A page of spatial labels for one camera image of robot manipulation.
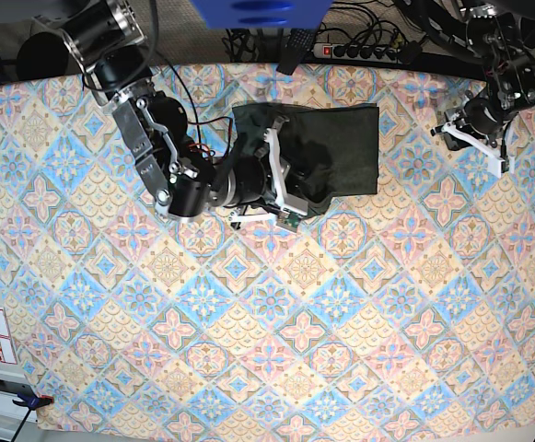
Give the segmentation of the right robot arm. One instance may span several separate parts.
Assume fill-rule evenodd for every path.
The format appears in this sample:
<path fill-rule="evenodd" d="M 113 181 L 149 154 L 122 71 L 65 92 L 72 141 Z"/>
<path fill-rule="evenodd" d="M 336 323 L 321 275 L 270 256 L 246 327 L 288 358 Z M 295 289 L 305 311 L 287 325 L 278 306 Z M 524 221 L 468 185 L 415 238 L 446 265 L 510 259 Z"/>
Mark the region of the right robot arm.
<path fill-rule="evenodd" d="M 155 89 L 150 60 L 156 52 L 158 14 L 150 2 L 145 35 L 125 1 L 37 1 L 32 17 L 57 30 L 83 81 L 112 117 L 136 171 L 164 218 L 192 221 L 207 207 L 231 211 L 240 225 L 272 221 L 294 231 L 308 216 L 308 201 L 288 189 L 291 166 L 282 157 L 282 113 L 242 134 L 223 156 L 187 135 L 186 110 Z"/>

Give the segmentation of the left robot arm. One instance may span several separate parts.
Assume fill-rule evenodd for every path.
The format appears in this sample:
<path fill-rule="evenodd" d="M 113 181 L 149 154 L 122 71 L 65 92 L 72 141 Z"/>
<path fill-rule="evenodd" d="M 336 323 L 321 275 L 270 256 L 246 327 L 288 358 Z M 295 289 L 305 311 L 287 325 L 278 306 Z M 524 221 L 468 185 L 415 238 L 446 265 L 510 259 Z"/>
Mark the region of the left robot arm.
<path fill-rule="evenodd" d="M 497 178 L 515 171 L 506 150 L 506 132 L 520 111 L 535 106 L 535 73 L 520 28 L 510 13 L 489 3 L 464 4 L 467 47 L 480 57 L 486 79 L 478 93 L 444 113 L 431 135 L 444 137 L 450 151 L 473 147 L 484 154 Z"/>

